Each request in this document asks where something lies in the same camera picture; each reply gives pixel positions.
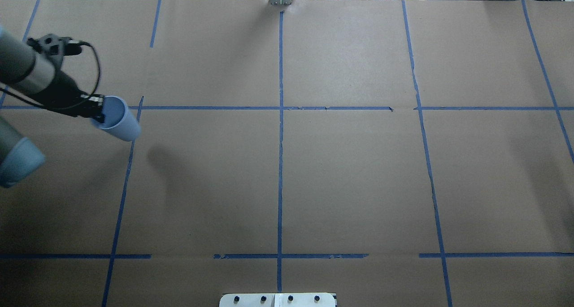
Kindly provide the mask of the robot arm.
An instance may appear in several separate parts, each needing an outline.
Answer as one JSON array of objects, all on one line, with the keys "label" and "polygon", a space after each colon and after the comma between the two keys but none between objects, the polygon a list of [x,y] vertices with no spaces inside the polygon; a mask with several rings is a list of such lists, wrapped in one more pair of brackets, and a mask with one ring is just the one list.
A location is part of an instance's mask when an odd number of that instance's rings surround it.
[{"label": "robot arm", "polygon": [[[1,82],[7,93],[17,91],[16,98],[33,107],[103,123],[104,97],[82,91],[62,70],[64,58],[81,54],[84,46],[91,44],[55,34],[21,41],[1,29]],[[0,123],[0,184],[11,188],[43,165],[45,156],[5,119]]]}]

